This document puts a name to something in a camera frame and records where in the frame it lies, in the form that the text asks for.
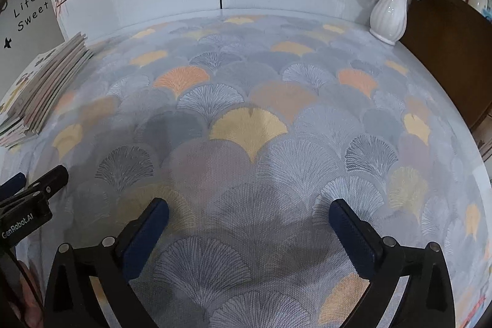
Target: blue gripper pad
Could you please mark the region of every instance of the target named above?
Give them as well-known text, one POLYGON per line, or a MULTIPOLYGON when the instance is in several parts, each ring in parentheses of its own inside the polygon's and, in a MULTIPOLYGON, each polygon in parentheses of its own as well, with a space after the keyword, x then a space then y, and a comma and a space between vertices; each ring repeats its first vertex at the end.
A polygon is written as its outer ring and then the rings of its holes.
POLYGON ((0 185, 0 202, 14 196, 26 186, 26 176, 19 172, 11 179, 0 185))
POLYGON ((358 218, 343 199, 331 203, 328 219, 357 273, 370 280, 383 256, 380 236, 369 223, 358 218))
POLYGON ((140 217, 130 221, 118 236, 115 255, 126 282, 140 275, 168 221, 166 201, 154 198, 140 217))

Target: white vase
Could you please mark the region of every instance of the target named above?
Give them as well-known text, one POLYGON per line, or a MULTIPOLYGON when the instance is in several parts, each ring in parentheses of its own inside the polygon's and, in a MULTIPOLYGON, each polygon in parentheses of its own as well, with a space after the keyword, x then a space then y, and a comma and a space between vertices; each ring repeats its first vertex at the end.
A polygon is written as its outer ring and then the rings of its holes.
POLYGON ((408 0, 379 0, 371 12, 371 29, 378 40, 394 45, 407 28, 408 0))

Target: stack of magazines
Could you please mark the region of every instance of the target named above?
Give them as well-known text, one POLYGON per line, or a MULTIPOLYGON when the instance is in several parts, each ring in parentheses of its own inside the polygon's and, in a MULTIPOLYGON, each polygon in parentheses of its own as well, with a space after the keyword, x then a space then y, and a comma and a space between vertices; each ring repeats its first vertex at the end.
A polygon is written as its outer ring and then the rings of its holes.
POLYGON ((0 102, 0 146, 12 147, 39 134, 50 111, 91 56, 81 33, 36 56, 0 102))

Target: vase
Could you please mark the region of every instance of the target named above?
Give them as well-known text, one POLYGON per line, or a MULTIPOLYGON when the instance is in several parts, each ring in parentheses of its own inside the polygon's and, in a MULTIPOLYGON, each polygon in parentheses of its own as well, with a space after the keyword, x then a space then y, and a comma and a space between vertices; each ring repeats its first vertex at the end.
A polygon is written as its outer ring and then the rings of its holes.
POLYGON ((407 28, 408 0, 379 0, 371 12, 371 29, 378 40, 394 45, 407 28))

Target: table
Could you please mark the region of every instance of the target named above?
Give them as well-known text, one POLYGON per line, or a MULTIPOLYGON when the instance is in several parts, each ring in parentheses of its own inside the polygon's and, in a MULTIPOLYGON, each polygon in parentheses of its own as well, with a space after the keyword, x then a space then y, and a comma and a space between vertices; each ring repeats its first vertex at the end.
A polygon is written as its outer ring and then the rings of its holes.
POLYGON ((404 46, 334 18, 220 10, 93 49, 40 136, 4 155, 2 181, 69 170, 18 249, 43 285, 60 243, 95 245, 162 197, 170 225, 131 283, 160 326, 337 327, 367 286, 327 224, 344 198, 381 236, 441 244, 457 326, 481 315, 490 183, 404 46))

